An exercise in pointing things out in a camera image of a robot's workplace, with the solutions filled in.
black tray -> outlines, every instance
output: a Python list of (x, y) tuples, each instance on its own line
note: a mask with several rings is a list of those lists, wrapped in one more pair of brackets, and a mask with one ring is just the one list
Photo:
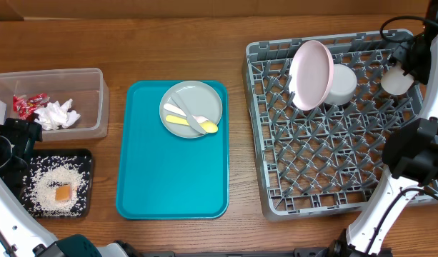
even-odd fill
[[(86, 190), (78, 190), (79, 197), (86, 197), (83, 204), (80, 206), (74, 206), (71, 209), (71, 212), (76, 212), (78, 216), (43, 216), (43, 211), (35, 211), (33, 209), (34, 204), (31, 202), (29, 197), (24, 197), (25, 193), (30, 190), (28, 187), (31, 184), (31, 177), (28, 176), (24, 181), (24, 190), (22, 190), (19, 200), (22, 206), (30, 213), (31, 216), (35, 218), (83, 218), (89, 214), (90, 209), (90, 198), (91, 198), (91, 182), (93, 179), (93, 171), (94, 171), (94, 161), (91, 155), (91, 152), (87, 149), (46, 149), (46, 150), (33, 150), (31, 155), (31, 162), (29, 164), (29, 174), (31, 174), (32, 170), (37, 170), (38, 168), (42, 168), (42, 171), (47, 171), (45, 166), (38, 166), (36, 162), (37, 157), (51, 157), (51, 156), (60, 156), (60, 157), (74, 157), (77, 158), (73, 161), (62, 161), (62, 163), (70, 163), (70, 164), (80, 164), (83, 163), (79, 168), (79, 173), (84, 174), (84, 179), (86, 180), (85, 187)], [(51, 162), (48, 163), (48, 160), (45, 160), (43, 164), (52, 165), (55, 162), (58, 162), (52, 158), (50, 158)]]

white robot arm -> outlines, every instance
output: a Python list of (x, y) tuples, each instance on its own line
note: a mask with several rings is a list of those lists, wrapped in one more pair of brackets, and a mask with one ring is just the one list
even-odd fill
[[(435, 117), (438, 120), (438, 36), (432, 42), (431, 53), (432, 68), (427, 84), (427, 93), (418, 117), (423, 119)], [(398, 196), (399, 192), (408, 188), (421, 188), (418, 187), (418, 185), (418, 181), (405, 177), (398, 179), (392, 178), (389, 167), (385, 166), (381, 180), (370, 198), (366, 209), (362, 211), (359, 218), (347, 229), (347, 242), (355, 246), (356, 250), (367, 253), (366, 250), (371, 242), (374, 229), (377, 227), (389, 205)], [(409, 200), (417, 194), (417, 191), (410, 191), (406, 193), (405, 197), (401, 197), (398, 200), (397, 204), (386, 217), (376, 240), (372, 242), (371, 251), (367, 254), (378, 254), (381, 251), (382, 241), (387, 232)]]
[[(53, 252), (41, 253), (44, 246), (55, 246), (57, 238), (48, 232), (15, 198), (0, 178), (0, 256), (1, 257), (51, 257)], [(102, 257), (128, 257), (124, 249), (117, 243), (97, 248)]]

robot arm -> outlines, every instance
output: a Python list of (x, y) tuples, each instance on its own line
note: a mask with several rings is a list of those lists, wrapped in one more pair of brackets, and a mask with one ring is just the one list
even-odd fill
[(95, 248), (80, 235), (58, 241), (20, 204), (14, 196), (20, 192), (17, 178), (27, 168), (26, 160), (30, 158), (34, 141), (40, 139), (41, 129), (37, 126), (13, 119), (7, 119), (4, 125), (0, 125), (0, 256), (139, 257), (127, 254), (124, 243)]
[[(419, 119), (391, 135), (385, 146), (387, 152), (384, 149), (383, 153), (383, 162), (391, 167), (384, 167), (382, 178), (366, 208), (347, 229), (347, 244), (343, 244), (343, 247), (353, 248), (356, 254), (363, 253), (358, 256), (377, 255), (381, 251), (387, 232), (409, 200), (418, 194), (417, 191), (409, 191), (400, 197), (401, 191), (422, 188), (432, 179), (438, 178), (438, 146), (430, 147), (438, 136), (438, 35), (432, 40), (430, 52), (431, 69)], [(400, 198), (391, 207), (380, 230), (376, 231), (385, 212), (397, 197)]]

gray dish rack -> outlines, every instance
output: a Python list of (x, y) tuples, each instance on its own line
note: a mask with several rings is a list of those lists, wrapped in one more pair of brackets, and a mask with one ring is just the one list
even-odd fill
[[(385, 31), (403, 39), (407, 30)], [(322, 42), (335, 64), (357, 75), (344, 106), (301, 111), (288, 89), (290, 64), (308, 40)], [(260, 41), (246, 47), (244, 88), (252, 121), (263, 214), (270, 221), (359, 211), (379, 182), (386, 137), (412, 121), (422, 107), (419, 86), (392, 96), (380, 86), (398, 44), (378, 31)], [(428, 187), (438, 195), (438, 181)], [(434, 203), (425, 195), (410, 204)]]

gray plate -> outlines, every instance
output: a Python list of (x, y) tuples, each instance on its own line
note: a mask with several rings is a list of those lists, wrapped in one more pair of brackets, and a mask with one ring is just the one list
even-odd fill
[(174, 115), (182, 118), (186, 118), (177, 114), (173, 114), (170, 111), (163, 109), (163, 105), (166, 103), (177, 106), (171, 99), (171, 95), (176, 92), (184, 100), (185, 105), (189, 108), (192, 115), (204, 116), (210, 121), (218, 124), (222, 117), (222, 100), (217, 92), (200, 81), (183, 81), (172, 86), (161, 98), (160, 101), (160, 119), (166, 129), (176, 136), (183, 138), (197, 138), (203, 136), (190, 126), (184, 126), (179, 124), (172, 124), (165, 120), (166, 115)]

